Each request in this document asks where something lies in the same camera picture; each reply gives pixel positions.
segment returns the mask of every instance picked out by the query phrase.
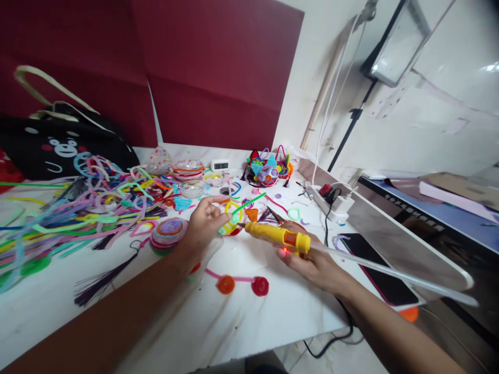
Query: paper sheet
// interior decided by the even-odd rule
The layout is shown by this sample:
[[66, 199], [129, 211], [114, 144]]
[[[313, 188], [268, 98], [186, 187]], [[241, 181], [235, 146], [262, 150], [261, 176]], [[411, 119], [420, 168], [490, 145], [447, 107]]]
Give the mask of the paper sheet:
[[477, 216], [483, 217], [497, 223], [494, 215], [490, 213], [483, 205], [474, 202], [473, 200], [467, 199], [465, 197], [455, 195], [453, 193], [441, 190], [440, 188], [434, 187], [431, 184], [420, 182], [419, 191], [426, 196], [442, 200], [446, 203], [452, 204], [458, 208], [461, 208], [470, 213], [476, 214]]

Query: red wall panel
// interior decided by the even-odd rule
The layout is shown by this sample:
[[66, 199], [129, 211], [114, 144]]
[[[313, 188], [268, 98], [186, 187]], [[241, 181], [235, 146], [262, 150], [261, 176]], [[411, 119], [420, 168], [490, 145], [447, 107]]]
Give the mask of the red wall panel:
[[163, 140], [271, 146], [303, 12], [274, 0], [136, 0]]
[[[120, 125], [132, 145], [156, 146], [142, 47], [130, 1], [16, 0], [2, 4], [0, 112], [28, 116], [42, 108], [13, 78], [35, 66], [103, 116]], [[71, 100], [27, 75], [48, 100]]]

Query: floor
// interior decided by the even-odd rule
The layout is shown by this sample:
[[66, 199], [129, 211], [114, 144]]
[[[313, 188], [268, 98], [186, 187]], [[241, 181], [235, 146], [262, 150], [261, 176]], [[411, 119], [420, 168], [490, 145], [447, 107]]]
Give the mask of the floor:
[[[348, 328], [336, 332], [338, 336], [345, 335]], [[324, 345], [333, 338], [331, 333], [325, 333], [311, 339], [307, 344], [314, 354], [318, 354]], [[378, 360], [369, 344], [363, 340], [362, 334], [355, 329], [353, 335], [344, 341], [336, 341], [319, 359], [312, 357], [302, 341], [288, 344], [274, 350], [286, 371], [290, 374], [342, 374], [365, 373], [386, 374], [387, 371]]]

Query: tote bag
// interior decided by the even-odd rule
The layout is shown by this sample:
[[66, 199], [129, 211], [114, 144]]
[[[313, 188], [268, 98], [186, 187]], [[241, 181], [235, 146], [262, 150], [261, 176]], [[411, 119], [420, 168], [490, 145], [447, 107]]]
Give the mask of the tote bag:
[[[36, 74], [81, 106], [50, 103], [26, 80]], [[29, 118], [0, 118], [0, 147], [27, 179], [50, 180], [79, 175], [74, 158], [82, 152], [100, 155], [123, 171], [139, 160], [119, 126], [101, 116], [82, 99], [40, 69], [22, 65], [15, 79], [45, 108]]]

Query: bag handle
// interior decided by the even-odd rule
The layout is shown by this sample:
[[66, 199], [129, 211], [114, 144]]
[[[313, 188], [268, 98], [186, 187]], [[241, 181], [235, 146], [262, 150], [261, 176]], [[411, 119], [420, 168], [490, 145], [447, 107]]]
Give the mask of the bag handle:
[[95, 109], [93, 109], [90, 105], [88, 105], [85, 101], [80, 99], [78, 96], [67, 90], [65, 87], [63, 87], [59, 82], [57, 82], [54, 78], [52, 78], [50, 75], [44, 73], [40, 69], [34, 68], [29, 65], [20, 65], [16, 68], [16, 71], [14, 72], [14, 78], [19, 82], [21, 86], [24, 87], [26, 91], [28, 91], [31, 96], [33, 96], [36, 100], [38, 100], [40, 103], [44, 105], [52, 105], [50, 101], [48, 101], [45, 97], [42, 96], [41, 93], [39, 93], [37, 90], [35, 90], [26, 80], [25, 74], [26, 73], [31, 73], [38, 75], [39, 77], [43, 78], [47, 82], [49, 82], [51, 85], [56, 87], [59, 91], [62, 93], [66, 94], [69, 96], [71, 99], [76, 101], [78, 104], [83, 106], [85, 109], [90, 110], [91, 112], [95, 112], [97, 114], [100, 114], [97, 112]]

